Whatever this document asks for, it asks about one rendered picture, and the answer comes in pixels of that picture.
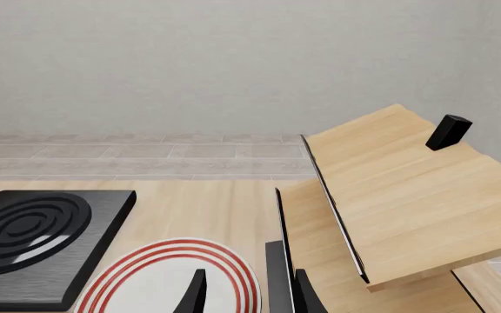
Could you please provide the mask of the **flat black stove plate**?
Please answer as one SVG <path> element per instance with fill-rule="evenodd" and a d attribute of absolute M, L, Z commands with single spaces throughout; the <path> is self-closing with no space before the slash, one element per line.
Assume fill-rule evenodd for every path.
<path fill-rule="evenodd" d="M 0 191 L 0 312 L 65 312 L 137 200 L 133 190 Z"/>

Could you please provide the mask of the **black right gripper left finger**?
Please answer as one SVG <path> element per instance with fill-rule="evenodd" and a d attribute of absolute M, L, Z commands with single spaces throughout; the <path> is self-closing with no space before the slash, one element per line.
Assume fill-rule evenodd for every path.
<path fill-rule="evenodd" d="M 173 313 L 203 313 L 207 294 L 205 269 L 195 270 L 184 296 Z"/>

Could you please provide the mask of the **pale wooden cabinet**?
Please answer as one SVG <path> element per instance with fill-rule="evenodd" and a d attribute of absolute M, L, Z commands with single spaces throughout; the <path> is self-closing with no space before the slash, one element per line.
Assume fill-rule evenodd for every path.
<path fill-rule="evenodd" d="M 314 179 L 276 191 L 270 309 L 300 313 L 306 271 L 328 313 L 501 313 L 501 163 L 395 104 L 303 137 Z"/>

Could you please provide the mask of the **small black block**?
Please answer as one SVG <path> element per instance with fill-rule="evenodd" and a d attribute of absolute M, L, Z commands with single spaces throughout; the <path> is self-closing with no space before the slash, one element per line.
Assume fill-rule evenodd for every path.
<path fill-rule="evenodd" d="M 472 122 L 463 117 L 446 114 L 426 142 L 430 150 L 441 150 L 459 143 Z"/>

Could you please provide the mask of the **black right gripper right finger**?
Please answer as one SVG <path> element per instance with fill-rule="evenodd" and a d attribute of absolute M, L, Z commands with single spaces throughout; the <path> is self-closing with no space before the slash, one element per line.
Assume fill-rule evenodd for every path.
<path fill-rule="evenodd" d="M 314 290 L 307 273 L 297 269 L 295 273 L 297 284 L 297 299 L 299 300 L 300 313 L 328 313 Z"/>

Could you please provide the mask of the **white plate with red rings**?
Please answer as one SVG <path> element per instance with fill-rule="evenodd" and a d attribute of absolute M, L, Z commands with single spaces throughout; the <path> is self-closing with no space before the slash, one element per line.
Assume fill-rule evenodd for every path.
<path fill-rule="evenodd" d="M 203 313 L 262 313 L 249 263 L 224 244 L 195 237 L 163 239 L 120 257 L 94 278 L 74 313 L 173 313 L 198 270 Z"/>

